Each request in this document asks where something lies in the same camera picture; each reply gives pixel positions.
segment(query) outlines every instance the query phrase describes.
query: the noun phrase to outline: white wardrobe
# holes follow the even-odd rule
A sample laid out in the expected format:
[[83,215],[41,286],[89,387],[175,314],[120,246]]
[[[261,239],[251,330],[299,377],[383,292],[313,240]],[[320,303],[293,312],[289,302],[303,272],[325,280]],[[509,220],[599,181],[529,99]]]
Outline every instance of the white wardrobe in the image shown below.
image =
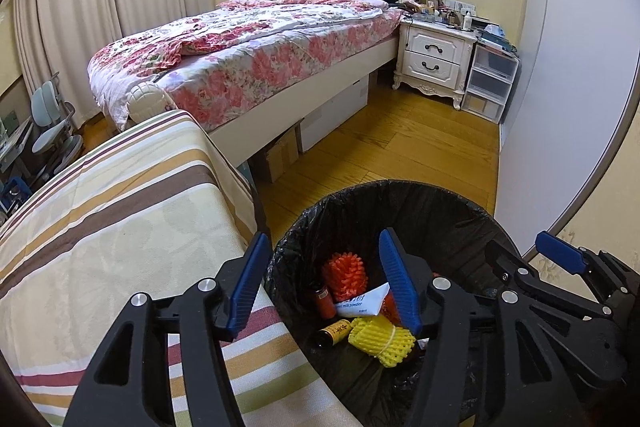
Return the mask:
[[639,56],[640,0],[528,0],[495,209],[521,254],[597,181]]

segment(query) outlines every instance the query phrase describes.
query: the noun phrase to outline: striped bedspread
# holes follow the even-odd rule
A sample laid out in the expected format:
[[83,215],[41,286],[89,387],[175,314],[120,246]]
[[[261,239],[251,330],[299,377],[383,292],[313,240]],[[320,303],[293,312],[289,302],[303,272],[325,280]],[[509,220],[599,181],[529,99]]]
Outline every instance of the striped bedspread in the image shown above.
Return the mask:
[[[127,299],[180,295],[244,253],[250,188],[185,112],[148,120],[61,172],[0,229],[0,350],[61,426]],[[359,426],[311,368],[260,289],[223,354],[248,427]],[[168,338],[176,423],[190,426],[180,340]]]

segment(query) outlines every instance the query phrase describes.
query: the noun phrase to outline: yellow foam fruit net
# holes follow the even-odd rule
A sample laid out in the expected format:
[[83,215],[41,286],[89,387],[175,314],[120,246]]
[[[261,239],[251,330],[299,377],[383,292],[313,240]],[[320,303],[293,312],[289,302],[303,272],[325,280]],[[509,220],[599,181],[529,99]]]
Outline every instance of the yellow foam fruit net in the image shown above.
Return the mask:
[[394,326],[383,315],[357,317],[351,323],[349,343],[380,360],[385,367],[396,367],[414,347],[409,330]]

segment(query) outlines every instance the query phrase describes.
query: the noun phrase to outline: pink floral bedding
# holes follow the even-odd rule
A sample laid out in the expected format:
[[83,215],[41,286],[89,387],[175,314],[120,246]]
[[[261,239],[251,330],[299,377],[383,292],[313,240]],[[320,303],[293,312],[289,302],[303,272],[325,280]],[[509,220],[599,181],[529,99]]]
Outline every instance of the pink floral bedding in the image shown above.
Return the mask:
[[377,0],[232,0],[110,44],[88,73],[120,129],[129,91],[151,80],[210,132],[382,41],[400,17]]

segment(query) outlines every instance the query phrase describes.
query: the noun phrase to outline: wooden floor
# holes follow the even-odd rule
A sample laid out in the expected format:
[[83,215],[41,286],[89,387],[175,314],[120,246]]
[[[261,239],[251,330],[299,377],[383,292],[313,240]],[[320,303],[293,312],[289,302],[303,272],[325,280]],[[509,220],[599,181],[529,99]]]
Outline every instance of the wooden floor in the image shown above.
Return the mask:
[[495,208],[498,126],[449,99],[401,86],[370,90],[367,107],[316,144],[274,184],[258,182],[273,240],[331,192],[379,179],[427,182]]
[[81,156],[84,156],[115,136],[115,131],[109,127],[107,119],[100,113],[100,116],[92,118],[80,128],[80,134],[82,135]]

